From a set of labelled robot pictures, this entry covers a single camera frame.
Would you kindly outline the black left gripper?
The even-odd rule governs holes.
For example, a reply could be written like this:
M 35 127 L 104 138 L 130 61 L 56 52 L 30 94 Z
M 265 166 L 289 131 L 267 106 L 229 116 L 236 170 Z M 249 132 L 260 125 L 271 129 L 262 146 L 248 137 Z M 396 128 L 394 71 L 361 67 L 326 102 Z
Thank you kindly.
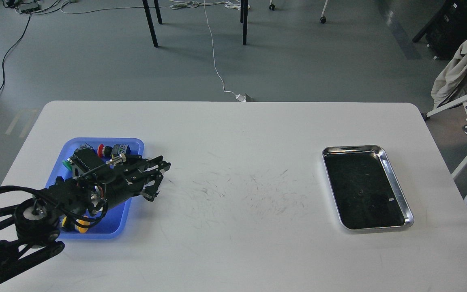
M 114 168 L 105 166 L 92 173 L 92 177 L 104 189 L 104 197 L 112 209 L 133 196 L 142 196 L 153 202 L 159 194 L 163 174 L 171 164 L 163 156 L 143 158 L 126 155 L 126 161 Z

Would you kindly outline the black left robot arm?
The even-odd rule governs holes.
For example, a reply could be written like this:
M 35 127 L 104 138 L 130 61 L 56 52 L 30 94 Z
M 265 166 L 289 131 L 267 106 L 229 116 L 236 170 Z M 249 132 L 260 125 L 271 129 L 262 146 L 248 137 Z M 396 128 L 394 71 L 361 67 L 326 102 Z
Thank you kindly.
M 171 164 L 162 156 L 115 155 L 103 161 L 85 148 L 69 158 L 72 178 L 36 190 L 18 185 L 0 187 L 31 194 L 28 200 L 0 208 L 0 284 L 61 253 L 62 230 L 88 231 L 108 211 L 135 196 L 152 202 Z

